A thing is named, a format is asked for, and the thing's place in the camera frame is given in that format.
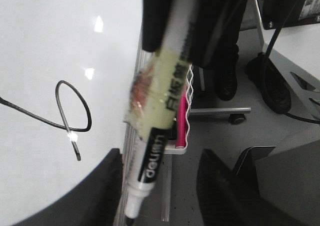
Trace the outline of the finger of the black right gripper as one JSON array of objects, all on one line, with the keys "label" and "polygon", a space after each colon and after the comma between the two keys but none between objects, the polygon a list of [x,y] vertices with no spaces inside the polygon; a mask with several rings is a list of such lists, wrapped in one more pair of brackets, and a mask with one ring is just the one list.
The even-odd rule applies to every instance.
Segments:
[{"label": "finger of the black right gripper", "polygon": [[212,67],[238,54],[237,40],[247,0],[199,0],[189,59]]},{"label": "finger of the black right gripper", "polygon": [[142,0],[142,49],[156,51],[162,44],[172,0]]}]

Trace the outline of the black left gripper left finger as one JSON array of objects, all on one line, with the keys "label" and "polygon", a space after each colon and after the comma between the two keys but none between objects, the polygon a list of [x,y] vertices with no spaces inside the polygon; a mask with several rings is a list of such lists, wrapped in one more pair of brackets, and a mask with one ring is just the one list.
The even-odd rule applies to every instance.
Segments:
[{"label": "black left gripper left finger", "polygon": [[113,148],[75,188],[17,226],[112,226],[122,194],[123,163]]}]

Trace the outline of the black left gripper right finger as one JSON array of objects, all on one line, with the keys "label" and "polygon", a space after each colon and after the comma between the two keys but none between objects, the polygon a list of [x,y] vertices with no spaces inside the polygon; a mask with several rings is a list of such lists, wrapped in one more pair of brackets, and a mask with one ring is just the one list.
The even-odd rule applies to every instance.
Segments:
[{"label": "black left gripper right finger", "polygon": [[201,153],[196,194],[205,226],[301,226],[261,198],[210,149]]}]

